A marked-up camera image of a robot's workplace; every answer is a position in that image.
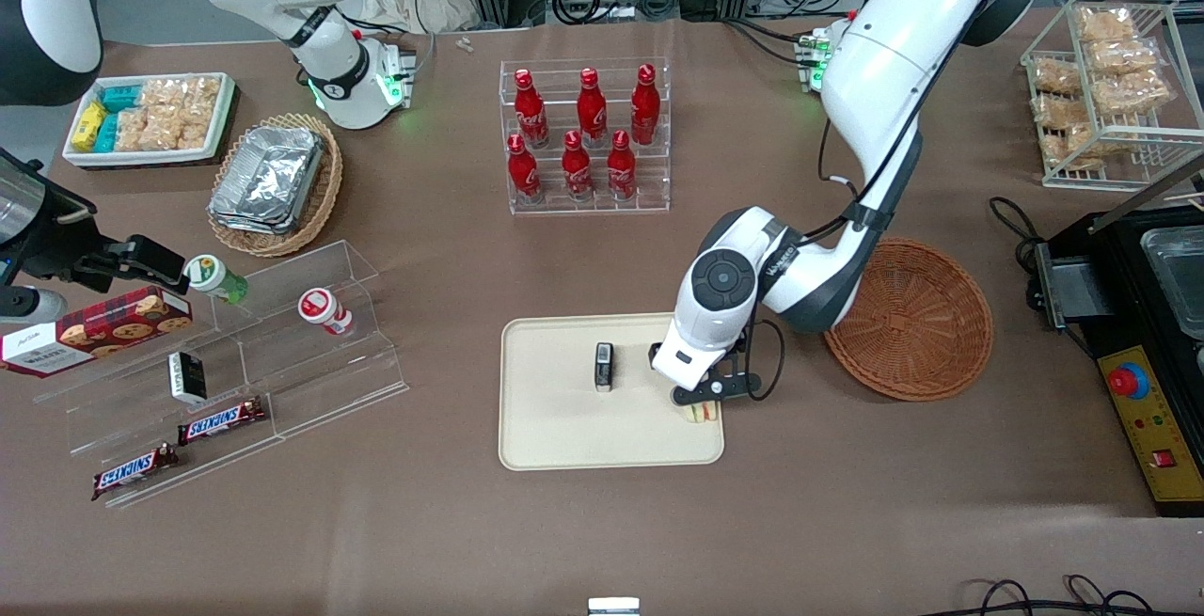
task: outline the red bottle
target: red bottle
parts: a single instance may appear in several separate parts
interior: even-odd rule
[[[630,137],[622,129],[615,129],[610,143],[614,148],[610,148],[610,154],[606,158],[610,192],[614,192],[614,200],[624,203],[636,196],[636,153],[631,152]]]
[[[526,69],[520,67],[514,72],[514,85],[519,88],[518,96],[514,97],[519,128],[531,148],[542,149],[548,144],[548,111],[544,109],[543,97]]]
[[[582,93],[577,96],[577,120],[582,124],[585,148],[597,149],[607,143],[606,97],[598,89],[598,71],[582,69]]]
[[[533,154],[526,149],[521,135],[510,135],[506,141],[506,147],[510,150],[508,167],[519,203],[539,203],[543,200],[543,188],[539,186],[539,172],[536,168]]]
[[[631,94],[631,137],[647,146],[656,137],[656,120],[661,118],[661,94],[656,90],[656,67],[645,63],[639,67],[638,83]]]
[[[590,179],[590,154],[582,149],[582,132],[569,129],[565,132],[565,154],[560,158],[565,167],[565,183],[568,184],[568,196],[584,203],[594,196],[594,182]]]

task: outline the biscuit box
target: biscuit box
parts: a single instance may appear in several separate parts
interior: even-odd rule
[[[0,368],[45,377],[193,325],[193,308],[161,286],[120,295],[0,338]]]

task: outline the wicker basket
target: wicker basket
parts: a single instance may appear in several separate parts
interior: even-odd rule
[[[852,308],[824,337],[862,384],[927,402],[978,380],[995,330],[986,298],[955,260],[911,239],[883,239]]]
[[[219,225],[213,218],[209,218],[213,233],[218,236],[218,239],[225,247],[249,253],[249,255],[271,259],[271,256],[284,256],[301,250],[306,244],[312,243],[319,231],[321,231],[321,226],[326,225],[330,213],[335,209],[335,200],[338,196],[340,184],[343,183],[343,155],[338,152],[338,144],[335,143],[335,135],[331,135],[330,128],[312,116],[293,114],[290,112],[289,114],[276,116],[276,118],[267,118],[258,124],[258,128],[261,126],[306,128],[315,132],[315,135],[321,136],[326,146],[321,154],[321,161],[318,165],[320,167],[318,176],[314,178],[313,188],[309,189],[309,200],[306,200],[305,211],[301,213],[301,225],[297,226],[296,231],[291,231],[289,235],[249,233],[249,231],[236,231],[232,227]],[[242,144],[242,141],[246,140],[249,132],[250,129],[243,132],[242,136],[238,136],[236,143],[226,150],[226,156],[223,159],[222,167],[218,170],[217,179],[213,183],[214,191],[220,186],[222,179],[225,178],[226,171],[230,168],[234,154],[237,153],[238,146]]]

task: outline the yellow control panel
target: yellow control panel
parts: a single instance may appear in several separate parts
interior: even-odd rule
[[[1155,500],[1204,500],[1204,480],[1143,346],[1097,360]]]

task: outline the brown table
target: brown table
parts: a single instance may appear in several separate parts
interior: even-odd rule
[[[59,616],[553,615],[608,594],[642,597],[649,614],[905,615],[975,603],[973,579],[1062,598],[1061,575],[1080,571],[1199,610],[1204,525],[1152,517],[1096,368],[1023,307],[1016,238],[986,208],[1011,196],[1052,235],[1122,200],[1035,183],[1016,60],[1049,16],[952,59],[891,227],[955,256],[993,307],[993,357],[961,397],[886,401],[820,338],[791,334],[774,398],[728,407],[713,466],[506,470],[507,321],[669,310],[719,214],[763,205],[815,226],[846,192],[815,177],[818,99],[719,24],[473,34],[476,54],[441,41],[413,109],[338,132],[347,179],[314,244],[348,238],[380,270],[379,319],[412,390],[116,513],[88,502],[92,464],[67,456],[61,414],[4,377],[0,599]],[[498,63],[641,54],[673,64],[672,212],[514,220]],[[107,76],[178,71],[237,79],[237,131],[314,111],[279,43],[111,46],[105,64]],[[855,172],[842,140],[827,162]],[[110,235],[219,251],[242,273],[267,265],[224,251],[208,230],[212,167],[88,174],[60,161],[54,176],[100,206]]]

